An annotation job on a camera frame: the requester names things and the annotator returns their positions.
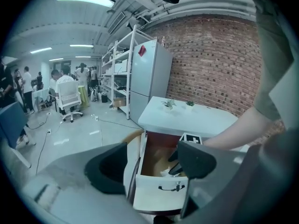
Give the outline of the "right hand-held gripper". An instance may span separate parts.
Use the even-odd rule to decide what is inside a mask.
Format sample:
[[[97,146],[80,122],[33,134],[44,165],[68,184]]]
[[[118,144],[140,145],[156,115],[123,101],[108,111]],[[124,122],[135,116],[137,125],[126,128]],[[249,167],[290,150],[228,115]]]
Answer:
[[[180,141],[188,141],[188,142],[193,142],[196,144],[202,145],[202,139],[199,135],[197,134],[192,134],[192,133],[184,133],[180,139]],[[176,148],[170,157],[168,158],[168,162],[173,162],[178,159],[178,149]],[[183,173],[183,168],[181,164],[178,162],[174,167],[172,167],[168,174],[169,175],[182,175]]]

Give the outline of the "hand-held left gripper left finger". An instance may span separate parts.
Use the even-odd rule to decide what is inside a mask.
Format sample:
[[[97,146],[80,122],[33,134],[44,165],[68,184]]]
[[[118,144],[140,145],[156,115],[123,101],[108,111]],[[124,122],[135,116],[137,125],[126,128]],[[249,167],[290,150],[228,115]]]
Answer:
[[[127,162],[127,143],[118,143],[90,159],[85,165],[85,175],[98,191],[124,195],[126,192],[123,179]]]

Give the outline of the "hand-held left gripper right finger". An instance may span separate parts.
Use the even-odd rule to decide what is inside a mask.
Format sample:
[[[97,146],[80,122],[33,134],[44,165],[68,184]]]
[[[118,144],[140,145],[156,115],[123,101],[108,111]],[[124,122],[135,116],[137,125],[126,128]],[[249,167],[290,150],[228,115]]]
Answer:
[[[197,149],[186,142],[178,143],[178,160],[188,178],[184,205],[180,213],[185,218],[212,200],[211,195],[204,190],[206,178],[215,168],[216,159],[209,153]]]

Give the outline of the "white plastic bag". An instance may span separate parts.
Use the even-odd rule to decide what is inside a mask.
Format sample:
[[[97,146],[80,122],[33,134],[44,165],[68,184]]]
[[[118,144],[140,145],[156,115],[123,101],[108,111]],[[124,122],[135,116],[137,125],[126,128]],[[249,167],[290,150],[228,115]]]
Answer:
[[[172,168],[172,167],[169,166],[167,169],[161,171],[161,172],[160,172],[160,175],[161,175],[162,177],[169,177],[169,178],[170,178],[170,177],[171,177],[171,178],[174,178],[174,177],[186,177],[185,172],[183,172],[182,175],[169,175],[168,172],[169,172],[169,170],[170,170],[171,168]]]

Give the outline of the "white drawer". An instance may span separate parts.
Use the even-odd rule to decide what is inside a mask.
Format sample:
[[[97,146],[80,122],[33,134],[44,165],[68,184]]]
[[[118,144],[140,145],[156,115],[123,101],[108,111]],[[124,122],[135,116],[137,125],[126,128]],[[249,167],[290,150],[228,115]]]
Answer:
[[[141,160],[136,175],[133,207],[150,215],[177,215],[187,191],[187,177],[162,177],[160,172],[174,167],[178,160],[168,162],[180,137],[146,131],[142,135]]]

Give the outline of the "person's right forearm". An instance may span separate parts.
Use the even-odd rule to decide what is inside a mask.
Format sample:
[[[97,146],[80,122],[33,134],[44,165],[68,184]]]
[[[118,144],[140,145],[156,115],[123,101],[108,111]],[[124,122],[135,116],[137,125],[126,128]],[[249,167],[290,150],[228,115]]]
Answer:
[[[239,148],[261,137],[272,124],[272,120],[251,107],[229,128],[207,139],[203,145],[224,150]]]

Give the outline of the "white cabinet top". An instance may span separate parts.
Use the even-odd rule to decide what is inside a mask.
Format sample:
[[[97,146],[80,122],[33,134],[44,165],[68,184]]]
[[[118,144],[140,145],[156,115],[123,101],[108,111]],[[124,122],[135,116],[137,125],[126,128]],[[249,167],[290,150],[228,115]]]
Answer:
[[[176,107],[163,111],[166,98],[152,97],[142,112],[138,124],[149,132],[181,136],[184,133],[210,138],[223,132],[238,118],[228,111],[195,104],[192,111],[186,110],[186,102],[174,100]]]

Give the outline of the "cardboard box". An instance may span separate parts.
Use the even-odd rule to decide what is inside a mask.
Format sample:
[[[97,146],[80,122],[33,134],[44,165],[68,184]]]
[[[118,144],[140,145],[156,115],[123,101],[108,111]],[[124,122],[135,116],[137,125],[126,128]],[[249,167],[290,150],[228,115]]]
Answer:
[[[114,98],[114,99],[113,99],[113,106],[114,106],[115,108],[119,108],[119,107],[124,107],[124,106],[126,106],[126,98],[125,98],[125,97]]]

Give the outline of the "white office chair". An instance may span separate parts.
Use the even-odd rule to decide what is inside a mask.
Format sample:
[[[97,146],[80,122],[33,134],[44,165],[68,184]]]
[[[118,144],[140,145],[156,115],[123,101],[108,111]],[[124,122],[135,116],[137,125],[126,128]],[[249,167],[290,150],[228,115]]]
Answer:
[[[71,107],[76,107],[82,104],[80,92],[78,90],[78,81],[67,81],[57,84],[58,97],[56,98],[58,107],[64,110],[65,115],[63,121],[66,121],[70,117],[70,122],[74,122],[74,115],[83,116],[81,111],[74,109],[71,111]]]

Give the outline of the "white metal shelf rack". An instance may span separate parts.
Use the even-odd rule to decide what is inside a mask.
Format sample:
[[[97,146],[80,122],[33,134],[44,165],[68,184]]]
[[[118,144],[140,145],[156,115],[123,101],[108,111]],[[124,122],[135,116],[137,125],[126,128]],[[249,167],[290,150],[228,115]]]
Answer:
[[[126,106],[117,109],[122,110],[126,118],[130,118],[130,84],[131,71],[135,47],[144,42],[153,40],[153,37],[142,32],[137,25],[133,31],[123,38],[112,43],[101,59],[100,79],[111,101],[113,108],[114,98],[126,98]]]

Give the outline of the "white refrigerator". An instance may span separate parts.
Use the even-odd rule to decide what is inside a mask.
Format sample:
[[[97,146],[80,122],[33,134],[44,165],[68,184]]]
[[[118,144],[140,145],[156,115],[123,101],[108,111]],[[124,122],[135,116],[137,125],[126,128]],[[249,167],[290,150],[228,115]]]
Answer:
[[[142,45],[146,52],[140,57],[138,51]],[[172,60],[172,53],[157,40],[135,47],[130,84],[130,119],[136,124],[153,96],[166,97]]]

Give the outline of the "table with white cloth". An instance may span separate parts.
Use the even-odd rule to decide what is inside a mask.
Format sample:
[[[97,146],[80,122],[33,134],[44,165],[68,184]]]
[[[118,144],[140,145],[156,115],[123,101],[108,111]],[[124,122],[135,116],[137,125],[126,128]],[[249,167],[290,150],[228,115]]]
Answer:
[[[35,112],[39,112],[41,110],[41,105],[45,105],[45,102],[49,102],[49,100],[50,94],[48,89],[41,89],[32,92],[32,102]]]

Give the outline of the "blue padded panel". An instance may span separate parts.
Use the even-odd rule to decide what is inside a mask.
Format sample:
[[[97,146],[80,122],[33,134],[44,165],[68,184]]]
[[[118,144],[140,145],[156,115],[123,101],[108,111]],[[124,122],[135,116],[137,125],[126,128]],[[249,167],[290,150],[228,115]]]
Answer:
[[[17,158],[27,168],[31,168],[31,164],[16,150],[17,140],[27,121],[28,119],[19,102],[14,102],[0,109],[0,140],[5,139]]]

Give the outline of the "ceiling air vent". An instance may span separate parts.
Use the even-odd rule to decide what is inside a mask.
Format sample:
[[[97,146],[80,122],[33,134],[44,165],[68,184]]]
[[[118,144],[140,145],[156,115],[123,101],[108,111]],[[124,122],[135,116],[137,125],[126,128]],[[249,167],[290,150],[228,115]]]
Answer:
[[[107,32],[109,34],[112,34],[113,31],[117,28],[117,26],[126,18],[126,15],[124,14],[124,12],[121,12],[120,14],[118,14],[118,16],[113,20],[113,22],[110,24]]]

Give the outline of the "bundle of white ceiling pipes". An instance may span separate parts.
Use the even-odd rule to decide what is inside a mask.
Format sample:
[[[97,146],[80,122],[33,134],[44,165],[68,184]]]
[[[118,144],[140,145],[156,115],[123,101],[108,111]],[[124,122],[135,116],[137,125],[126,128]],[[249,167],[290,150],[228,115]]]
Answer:
[[[181,12],[188,9],[220,8],[222,5],[225,8],[236,8],[238,5],[240,5],[246,9],[249,9],[250,7],[253,7],[254,2],[253,0],[180,0],[178,4],[165,3],[152,11],[144,11],[138,14],[136,18],[144,18],[162,11],[163,13],[155,15],[153,18],[151,18],[153,21],[168,14]]]

